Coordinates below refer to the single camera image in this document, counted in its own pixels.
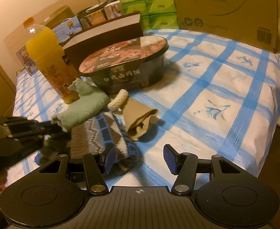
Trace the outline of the patterned knit sock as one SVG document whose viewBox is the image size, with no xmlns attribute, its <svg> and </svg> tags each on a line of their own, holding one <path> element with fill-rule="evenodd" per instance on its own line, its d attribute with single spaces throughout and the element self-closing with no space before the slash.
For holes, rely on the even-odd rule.
<svg viewBox="0 0 280 229">
<path fill-rule="evenodd" d="M 71 131 L 70 157 L 98 155 L 110 145 L 116 149 L 115 171 L 125 173 L 138 159 L 138 150 L 113 113 L 103 112 Z"/>
</svg>

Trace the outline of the light green towel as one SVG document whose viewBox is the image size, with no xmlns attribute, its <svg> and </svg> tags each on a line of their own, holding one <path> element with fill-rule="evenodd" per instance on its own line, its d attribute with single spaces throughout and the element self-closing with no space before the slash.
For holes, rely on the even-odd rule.
<svg viewBox="0 0 280 229">
<path fill-rule="evenodd" d="M 51 123 L 57 124 L 64 132 L 69 132 L 98 115 L 109 103 L 109 97 L 103 90 L 89 85 L 80 78 L 73 81 L 69 90 L 77 92 L 79 99 L 72 102 L 65 111 L 51 118 Z"/>
</svg>

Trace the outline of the beige sock white cuff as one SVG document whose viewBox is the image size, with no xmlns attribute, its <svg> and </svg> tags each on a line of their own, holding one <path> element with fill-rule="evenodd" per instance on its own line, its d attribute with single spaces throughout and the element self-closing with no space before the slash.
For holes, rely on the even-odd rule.
<svg viewBox="0 0 280 229">
<path fill-rule="evenodd" d="M 126 132 L 132 141 L 148 132 L 152 121 L 158 116 L 158 109 L 153 109 L 132 99 L 127 90 L 121 89 L 116 97 L 107 105 L 110 111 L 120 110 L 125 120 Z"/>
</svg>

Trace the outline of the blue checked tablecloth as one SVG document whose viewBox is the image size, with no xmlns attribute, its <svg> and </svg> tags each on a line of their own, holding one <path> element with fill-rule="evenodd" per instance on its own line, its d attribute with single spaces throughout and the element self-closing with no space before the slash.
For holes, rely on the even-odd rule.
<svg viewBox="0 0 280 229">
<path fill-rule="evenodd" d="M 258 176 L 280 116 L 280 53 L 185 30 L 155 30 L 168 41 L 165 72 L 130 93 L 159 111 L 136 142 L 140 160 L 108 186 L 172 186 L 163 147 L 201 159 L 221 155 Z"/>
</svg>

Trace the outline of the orange juice bottle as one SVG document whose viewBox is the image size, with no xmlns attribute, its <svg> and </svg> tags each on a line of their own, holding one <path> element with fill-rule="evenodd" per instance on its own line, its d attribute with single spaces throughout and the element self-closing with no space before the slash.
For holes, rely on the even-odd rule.
<svg viewBox="0 0 280 229">
<path fill-rule="evenodd" d="M 26 19 L 23 26 L 29 34 L 25 43 L 26 51 L 38 70 L 66 104 L 78 100 L 78 93 L 70 90 L 69 86 L 80 76 L 65 57 L 55 33 L 50 28 L 37 24 L 32 17 Z"/>
</svg>

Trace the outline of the dark brown open box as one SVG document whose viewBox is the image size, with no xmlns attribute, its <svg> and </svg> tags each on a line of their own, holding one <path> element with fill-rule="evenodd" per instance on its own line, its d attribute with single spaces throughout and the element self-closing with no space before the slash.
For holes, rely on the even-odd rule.
<svg viewBox="0 0 280 229">
<path fill-rule="evenodd" d="M 112 44 L 141 36 L 141 14 L 137 11 L 77 33 L 64 42 L 62 48 L 68 64 L 78 70 L 82 61 L 90 54 Z"/>
</svg>

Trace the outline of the wooden headboard panel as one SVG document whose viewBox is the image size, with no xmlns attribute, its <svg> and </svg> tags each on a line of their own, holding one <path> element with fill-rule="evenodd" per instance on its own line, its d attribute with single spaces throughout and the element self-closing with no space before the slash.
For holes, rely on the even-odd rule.
<svg viewBox="0 0 280 229">
<path fill-rule="evenodd" d="M 59 0 L 37 12 L 32 17 L 38 24 L 55 27 L 64 19 L 73 17 L 83 9 L 96 5 L 98 1 L 99 0 Z M 25 46 L 25 42 L 28 39 L 29 37 L 22 24 L 4 39 L 10 56 L 18 66 L 22 64 L 22 61 L 17 57 L 17 52 Z"/>
</svg>

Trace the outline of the black instant rice bowl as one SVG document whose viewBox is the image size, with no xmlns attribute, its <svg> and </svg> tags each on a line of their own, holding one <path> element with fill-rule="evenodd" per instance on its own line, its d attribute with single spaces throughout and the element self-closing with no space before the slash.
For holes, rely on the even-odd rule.
<svg viewBox="0 0 280 229">
<path fill-rule="evenodd" d="M 162 79 L 167 50 L 165 38 L 142 36 L 94 52 L 83 60 L 79 71 L 108 95 L 136 90 Z"/>
</svg>

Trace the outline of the cow picture milk box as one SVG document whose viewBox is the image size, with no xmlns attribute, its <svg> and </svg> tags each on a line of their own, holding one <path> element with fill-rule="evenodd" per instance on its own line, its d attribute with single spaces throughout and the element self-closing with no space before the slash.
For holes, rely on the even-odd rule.
<svg viewBox="0 0 280 229">
<path fill-rule="evenodd" d="M 82 30 L 83 27 L 77 16 L 63 20 L 58 26 L 52 29 L 60 44 L 66 42 Z"/>
</svg>

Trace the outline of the brown cardboard box far left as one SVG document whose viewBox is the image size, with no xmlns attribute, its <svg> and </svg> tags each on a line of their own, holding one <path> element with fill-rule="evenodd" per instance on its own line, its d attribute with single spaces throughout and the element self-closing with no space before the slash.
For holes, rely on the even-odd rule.
<svg viewBox="0 0 280 229">
<path fill-rule="evenodd" d="M 42 22 L 42 25 L 53 29 L 56 26 L 60 25 L 65 19 L 69 19 L 74 16 L 75 14 L 72 11 L 72 9 L 68 5 L 63 5 L 51 15 L 49 15 L 47 18 L 45 18 Z"/>
</svg>

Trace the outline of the white humidifier box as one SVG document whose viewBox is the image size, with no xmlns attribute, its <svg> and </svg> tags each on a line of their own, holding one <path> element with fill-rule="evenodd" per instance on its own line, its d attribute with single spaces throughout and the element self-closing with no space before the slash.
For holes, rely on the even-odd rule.
<svg viewBox="0 0 280 229">
<path fill-rule="evenodd" d="M 123 15 L 121 2 L 114 1 L 104 7 L 104 11 L 108 20 L 121 17 Z"/>
</svg>

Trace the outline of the large cardboard box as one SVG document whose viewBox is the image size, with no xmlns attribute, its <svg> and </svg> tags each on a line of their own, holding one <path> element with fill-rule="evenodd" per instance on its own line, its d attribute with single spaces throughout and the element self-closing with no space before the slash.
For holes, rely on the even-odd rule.
<svg viewBox="0 0 280 229">
<path fill-rule="evenodd" d="M 174 0 L 183 30 L 240 41 L 269 52 L 278 46 L 278 0 Z"/>
</svg>

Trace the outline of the green tissue pack bundle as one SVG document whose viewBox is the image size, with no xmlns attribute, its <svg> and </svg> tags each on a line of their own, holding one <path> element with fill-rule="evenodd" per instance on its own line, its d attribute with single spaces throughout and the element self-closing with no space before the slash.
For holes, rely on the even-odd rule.
<svg viewBox="0 0 280 229">
<path fill-rule="evenodd" d="M 143 31 L 178 29 L 178 18 L 174 0 L 120 0 L 125 15 L 141 14 Z"/>
</svg>

